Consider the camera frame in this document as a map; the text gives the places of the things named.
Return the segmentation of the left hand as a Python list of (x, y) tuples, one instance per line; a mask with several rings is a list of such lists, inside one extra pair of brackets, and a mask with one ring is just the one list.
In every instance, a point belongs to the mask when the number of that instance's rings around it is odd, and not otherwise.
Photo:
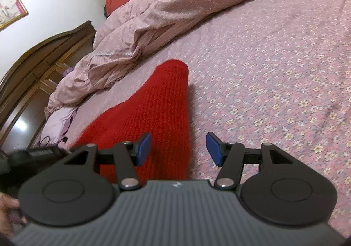
[(28, 223), (24, 216), (13, 214), (14, 211), (20, 210), (20, 203), (16, 198), (8, 194), (1, 193), (0, 196), (0, 220), (1, 220), (1, 234), (10, 238), (14, 234), (13, 225), (26, 225)]

